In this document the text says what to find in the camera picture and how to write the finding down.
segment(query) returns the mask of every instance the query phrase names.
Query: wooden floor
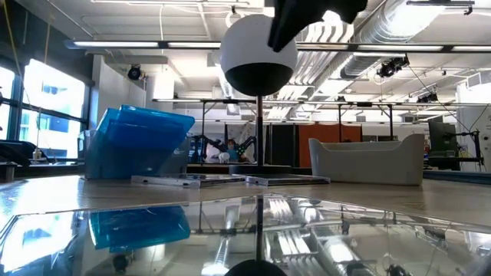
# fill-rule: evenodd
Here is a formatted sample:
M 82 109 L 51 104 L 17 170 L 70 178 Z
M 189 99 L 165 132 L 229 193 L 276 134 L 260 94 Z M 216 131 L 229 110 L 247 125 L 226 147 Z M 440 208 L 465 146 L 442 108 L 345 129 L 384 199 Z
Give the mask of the wooden floor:
M 332 183 L 326 186 L 276 186 L 244 183 L 205 189 L 139 185 L 129 181 L 86 182 L 79 176 L 20 180 L 0 185 L 0 215 L 118 209 L 142 205 L 200 202 L 277 192 L 491 226 L 491 188 L 424 180 L 421 187 Z

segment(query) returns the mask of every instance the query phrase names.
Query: black metal pole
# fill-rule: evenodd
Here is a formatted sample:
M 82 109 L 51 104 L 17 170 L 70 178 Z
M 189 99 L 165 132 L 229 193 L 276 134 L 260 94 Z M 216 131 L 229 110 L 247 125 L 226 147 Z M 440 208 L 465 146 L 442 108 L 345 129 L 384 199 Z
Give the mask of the black metal pole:
M 389 104 L 389 125 L 390 125 L 390 141 L 394 141 L 394 122 L 392 120 L 392 104 Z
M 341 125 L 341 104 L 338 105 L 338 120 L 339 120 L 339 143 L 343 142 L 343 133 L 342 133 L 342 125 Z
M 262 96 L 257 96 L 256 99 L 256 115 L 255 115 L 255 138 L 258 166 L 264 165 L 264 149 L 262 148 Z
M 225 123 L 225 135 L 223 137 L 225 139 L 223 143 L 226 145 L 227 141 L 229 140 L 229 126 L 227 126 L 227 123 Z
M 273 124 L 269 123 L 269 164 L 273 163 Z
M 262 195 L 256 196 L 256 231 L 255 231 L 255 260 L 262 260 L 262 212 L 264 210 L 264 198 Z
M 206 102 L 203 101 L 203 121 L 201 122 L 201 155 L 199 158 L 201 159 L 201 166 L 203 166 L 203 154 L 205 153 L 205 115 L 206 115 L 206 110 L 205 110 L 205 105 Z
M 203 233 L 201 229 L 201 213 L 203 212 L 203 202 L 199 202 L 199 222 L 198 222 L 198 233 Z
M 296 159 L 297 159 L 297 128 L 295 123 L 293 123 L 293 154 L 292 154 L 292 167 L 296 167 Z

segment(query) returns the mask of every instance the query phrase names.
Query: cable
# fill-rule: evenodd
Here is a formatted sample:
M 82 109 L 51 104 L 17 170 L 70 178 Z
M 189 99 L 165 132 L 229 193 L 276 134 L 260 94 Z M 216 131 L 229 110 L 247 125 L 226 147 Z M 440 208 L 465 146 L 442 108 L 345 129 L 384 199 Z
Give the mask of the cable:
M 159 11 L 159 27 L 160 27 L 160 40 L 161 41 L 163 41 L 162 10 L 163 10 L 163 5 L 160 6 L 160 11 Z
M 4 3 L 3 3 L 3 10 L 4 10 L 4 13 L 5 13 L 5 20 L 7 21 L 6 23 L 7 23 L 7 29 L 8 29 L 8 36 L 10 37 L 10 44 L 12 46 L 12 52 L 14 54 L 15 65 L 17 67 L 18 76 L 21 78 L 22 87 L 25 87 L 24 86 L 24 75 L 22 74 L 21 65 L 20 65 L 20 63 L 18 61 L 17 48 L 15 47 L 14 35 L 12 33 L 12 27 L 10 25 L 10 18 L 8 16 L 7 1 L 4 1 Z M 49 35 L 50 35 L 49 29 L 50 28 L 51 28 L 51 24 L 48 24 L 48 30 L 47 30 L 48 33 L 47 33 L 47 36 L 46 36 L 46 48 L 44 50 L 44 63 L 46 63 L 46 60 L 48 58 L 48 45 L 49 45 Z M 30 110 L 34 110 L 34 108 L 31 105 L 31 99 L 29 98 L 29 94 L 26 91 L 26 89 L 24 89 L 24 93 L 25 93 L 25 96 L 26 96 L 26 100 L 28 102 L 28 106 L 30 107 Z M 39 118 L 41 117 L 41 110 L 42 110 L 42 108 L 39 107 L 39 110 L 38 110 L 38 116 L 39 116 Z M 40 126 L 39 126 L 39 120 L 40 120 L 39 118 L 38 118 L 38 120 L 36 120 L 36 127 L 38 128 L 37 129 L 37 131 L 38 131 L 38 137 L 39 137 L 39 133 L 41 131 L 40 130 Z M 48 150 L 50 150 L 51 153 L 52 153 L 52 149 L 49 146 L 48 141 L 46 139 L 44 139 L 44 141 L 48 145 Z M 54 161 L 57 163 L 58 161 L 56 159 L 56 156 L 53 156 L 53 157 L 54 157 Z
M 423 81 L 420 79 L 420 76 L 418 76 L 418 75 L 416 74 L 416 72 L 414 72 L 413 68 L 411 68 L 411 66 L 408 66 L 408 67 L 409 67 L 409 69 L 411 69 L 411 71 L 413 72 L 414 76 L 416 76 L 416 78 L 419 80 L 419 82 L 421 82 L 421 84 L 423 85 L 424 89 L 426 89 L 426 90 L 427 90 L 428 92 L 430 92 L 430 93 L 433 93 L 433 91 L 431 91 L 430 89 L 428 89 L 427 85 L 426 85 L 426 84 L 424 84 L 424 82 L 423 82 Z M 454 114 L 453 114 L 453 113 L 452 113 L 450 110 L 448 110 L 448 108 L 447 108 L 447 107 L 445 107 L 445 105 L 444 105 L 443 103 L 441 103 L 439 100 L 437 100 L 437 102 L 438 102 L 438 103 L 439 103 L 439 104 L 440 104 L 440 105 L 441 105 L 441 106 L 442 106 L 442 107 L 443 107 L 443 108 L 444 108 L 446 111 L 448 111 L 448 113 L 449 113 L 450 115 L 452 115 L 452 117 L 454 117 L 454 118 L 455 118 L 455 120 L 457 121 L 457 123 L 461 124 L 461 125 L 462 125 L 462 127 L 463 127 L 465 130 L 467 130 L 467 132 L 470 132 L 470 130 L 469 130 L 467 127 L 466 127 L 466 125 L 464 125 L 464 124 L 463 124 L 463 123 L 462 123 L 462 122 L 459 120 L 459 118 L 457 118 L 457 116 L 455 116 L 455 115 L 454 115 Z
M 452 225 L 452 222 L 447 225 L 445 228 L 445 231 L 443 231 L 443 234 L 445 235 L 447 233 L 448 228 Z M 433 259 L 435 258 L 435 253 L 437 252 L 438 245 L 442 242 L 443 239 L 439 239 L 438 243 L 435 245 L 435 249 L 433 250 L 433 254 L 431 255 L 430 259 L 430 265 L 428 266 L 427 273 L 424 276 L 428 276 L 428 273 L 430 273 L 431 270 L 431 265 L 433 264 Z

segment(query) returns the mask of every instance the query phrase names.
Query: security camera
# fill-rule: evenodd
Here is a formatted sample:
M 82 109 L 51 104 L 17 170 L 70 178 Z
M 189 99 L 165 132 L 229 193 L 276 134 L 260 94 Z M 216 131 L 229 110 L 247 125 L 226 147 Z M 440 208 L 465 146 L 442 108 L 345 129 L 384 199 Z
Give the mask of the security camera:
M 130 70 L 128 71 L 128 77 L 132 81 L 139 81 L 143 79 L 144 73 L 140 69 L 141 65 L 140 64 L 132 64 Z
M 227 81 L 248 96 L 268 96 L 288 83 L 297 64 L 295 41 L 279 52 L 268 47 L 272 19 L 249 15 L 236 21 L 225 33 L 220 50 Z

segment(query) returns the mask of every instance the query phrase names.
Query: person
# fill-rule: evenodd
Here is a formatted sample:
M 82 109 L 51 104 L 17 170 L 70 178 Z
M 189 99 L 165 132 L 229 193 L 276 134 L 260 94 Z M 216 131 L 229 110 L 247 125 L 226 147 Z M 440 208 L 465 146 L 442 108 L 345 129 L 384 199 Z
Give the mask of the person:
M 236 141 L 234 139 L 229 139 L 227 141 L 227 153 L 230 155 L 230 162 L 238 162 L 239 161 L 239 154 L 237 153 L 236 150 Z

